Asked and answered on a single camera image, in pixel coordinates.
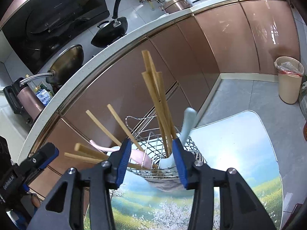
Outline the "blue gloved left hand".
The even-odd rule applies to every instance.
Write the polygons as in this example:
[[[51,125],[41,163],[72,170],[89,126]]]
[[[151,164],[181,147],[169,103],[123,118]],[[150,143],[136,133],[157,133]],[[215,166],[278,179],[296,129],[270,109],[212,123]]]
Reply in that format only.
[[[21,198],[16,209],[11,210],[8,215],[17,229],[27,229],[41,202],[36,193],[28,193]]]

